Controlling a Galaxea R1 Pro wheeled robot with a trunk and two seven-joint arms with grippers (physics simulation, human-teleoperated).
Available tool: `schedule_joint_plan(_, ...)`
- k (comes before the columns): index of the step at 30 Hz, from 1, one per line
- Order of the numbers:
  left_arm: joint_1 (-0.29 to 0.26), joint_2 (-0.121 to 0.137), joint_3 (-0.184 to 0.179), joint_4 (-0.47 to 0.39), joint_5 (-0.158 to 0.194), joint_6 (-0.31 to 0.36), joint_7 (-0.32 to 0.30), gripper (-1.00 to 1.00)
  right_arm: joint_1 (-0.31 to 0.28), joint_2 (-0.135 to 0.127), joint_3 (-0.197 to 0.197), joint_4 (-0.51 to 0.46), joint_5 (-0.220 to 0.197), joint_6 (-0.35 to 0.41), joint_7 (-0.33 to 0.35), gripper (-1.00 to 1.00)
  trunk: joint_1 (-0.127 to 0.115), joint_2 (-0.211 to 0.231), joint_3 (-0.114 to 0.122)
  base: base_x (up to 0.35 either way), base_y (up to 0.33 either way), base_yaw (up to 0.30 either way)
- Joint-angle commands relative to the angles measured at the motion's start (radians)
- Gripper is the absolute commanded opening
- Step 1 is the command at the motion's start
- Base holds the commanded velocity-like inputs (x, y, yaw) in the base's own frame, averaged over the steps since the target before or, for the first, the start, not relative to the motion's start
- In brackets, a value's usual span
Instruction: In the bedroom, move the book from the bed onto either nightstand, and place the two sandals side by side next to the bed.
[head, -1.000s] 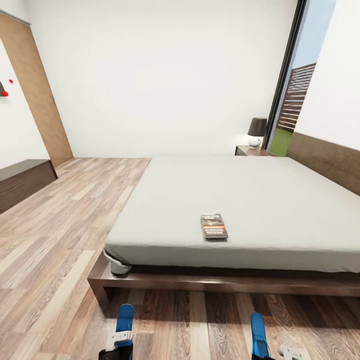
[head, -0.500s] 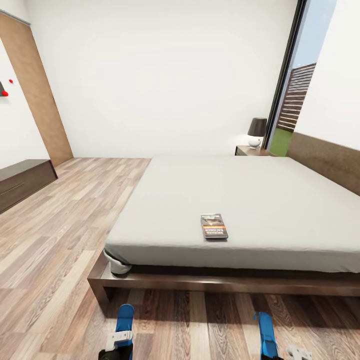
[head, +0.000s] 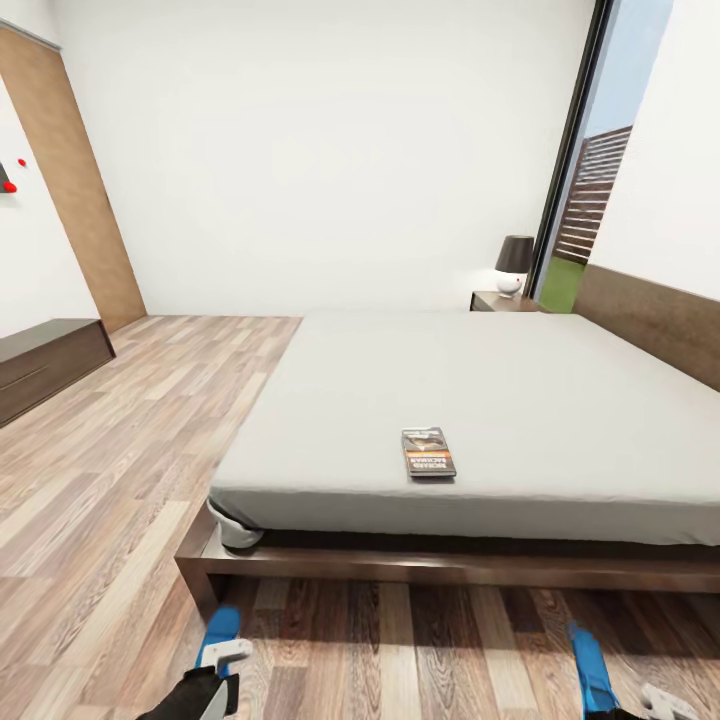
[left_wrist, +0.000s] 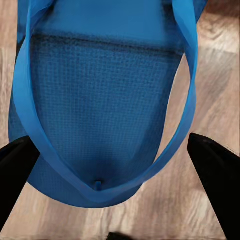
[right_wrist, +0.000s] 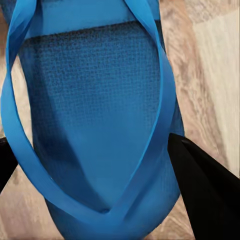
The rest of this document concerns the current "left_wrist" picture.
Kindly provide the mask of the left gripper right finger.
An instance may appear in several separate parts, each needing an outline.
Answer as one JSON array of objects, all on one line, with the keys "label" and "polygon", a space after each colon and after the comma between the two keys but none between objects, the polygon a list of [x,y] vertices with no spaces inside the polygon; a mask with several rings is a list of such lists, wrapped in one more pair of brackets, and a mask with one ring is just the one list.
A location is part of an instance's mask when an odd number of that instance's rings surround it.
[{"label": "left gripper right finger", "polygon": [[196,133],[187,151],[227,240],[240,240],[240,157]]}]

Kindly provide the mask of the sandal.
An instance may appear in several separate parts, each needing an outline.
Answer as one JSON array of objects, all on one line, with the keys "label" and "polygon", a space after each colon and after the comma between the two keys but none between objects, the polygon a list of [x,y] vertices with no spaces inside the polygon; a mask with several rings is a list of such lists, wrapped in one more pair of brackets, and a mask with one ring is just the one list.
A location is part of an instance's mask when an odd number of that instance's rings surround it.
[{"label": "sandal", "polygon": [[[30,185],[69,206],[108,208],[170,162],[194,120],[207,2],[17,0],[8,138],[29,136],[40,152]],[[184,53],[184,112],[155,161]]]}]

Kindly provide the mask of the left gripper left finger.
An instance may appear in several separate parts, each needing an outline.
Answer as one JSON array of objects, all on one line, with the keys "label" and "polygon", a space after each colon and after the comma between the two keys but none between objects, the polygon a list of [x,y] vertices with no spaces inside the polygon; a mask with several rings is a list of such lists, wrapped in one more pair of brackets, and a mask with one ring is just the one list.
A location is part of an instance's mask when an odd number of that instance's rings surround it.
[{"label": "left gripper left finger", "polygon": [[0,233],[39,156],[29,135],[0,148]]}]

